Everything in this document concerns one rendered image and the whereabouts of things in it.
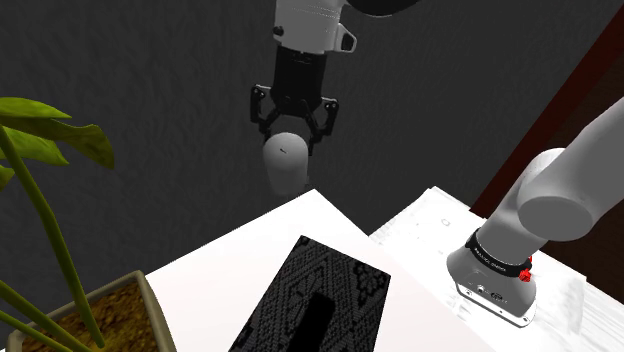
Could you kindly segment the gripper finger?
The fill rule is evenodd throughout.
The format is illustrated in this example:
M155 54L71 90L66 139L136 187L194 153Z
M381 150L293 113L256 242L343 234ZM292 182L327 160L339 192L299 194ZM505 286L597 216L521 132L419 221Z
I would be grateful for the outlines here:
M329 137L332 134L340 109L340 104L337 99L322 97L321 105L326 112L326 118L322 124L319 124L314 113L308 107L307 102L303 101L304 121L310 131L310 137L307 142L309 156L313 155L314 146L316 144L320 143L324 137Z
M258 126L264 137L272 135L271 126L281 115L278 106L275 106L266 116L262 114L262 102L270 95L271 88L263 85L253 85L250 92L250 121Z

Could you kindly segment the white rounded cylinder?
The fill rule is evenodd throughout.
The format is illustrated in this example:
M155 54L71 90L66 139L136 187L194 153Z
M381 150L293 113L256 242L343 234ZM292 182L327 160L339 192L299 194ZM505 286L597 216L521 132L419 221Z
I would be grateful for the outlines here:
M308 146L297 134L281 132L263 146L263 160L272 190L279 196L300 194L308 183Z

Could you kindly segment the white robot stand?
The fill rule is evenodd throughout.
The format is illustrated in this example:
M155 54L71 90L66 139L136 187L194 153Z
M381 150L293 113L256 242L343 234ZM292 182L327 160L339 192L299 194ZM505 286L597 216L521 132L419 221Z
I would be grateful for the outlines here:
M624 305L543 252L533 256L533 321L518 328L461 296L446 268L451 251L484 222L438 187L371 238L494 352L624 352Z

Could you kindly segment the black patterned tissue box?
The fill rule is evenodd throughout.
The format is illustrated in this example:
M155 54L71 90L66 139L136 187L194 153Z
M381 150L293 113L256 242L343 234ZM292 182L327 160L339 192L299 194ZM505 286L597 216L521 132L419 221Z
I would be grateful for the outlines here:
M390 281L300 236L228 352L374 352Z

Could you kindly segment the white table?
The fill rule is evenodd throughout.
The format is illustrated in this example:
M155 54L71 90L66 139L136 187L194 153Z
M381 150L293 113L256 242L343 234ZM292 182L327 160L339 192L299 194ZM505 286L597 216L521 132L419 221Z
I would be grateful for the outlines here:
M494 352L316 190L147 275L177 352L227 352L302 235L390 274L374 352Z

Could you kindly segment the green potted plant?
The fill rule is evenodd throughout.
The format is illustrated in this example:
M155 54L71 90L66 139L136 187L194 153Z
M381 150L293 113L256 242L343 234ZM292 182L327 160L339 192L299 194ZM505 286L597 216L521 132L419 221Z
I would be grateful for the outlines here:
M64 142L111 169L114 153L97 125L76 127L69 115L45 103L0 97L0 191L16 178L46 231L72 295L70 303L43 313L0 280L0 299L29 318L28 323L0 310L13 327L3 352L177 352L158 299L144 273L130 272L85 293L54 212L25 165L32 159L64 166L57 147Z

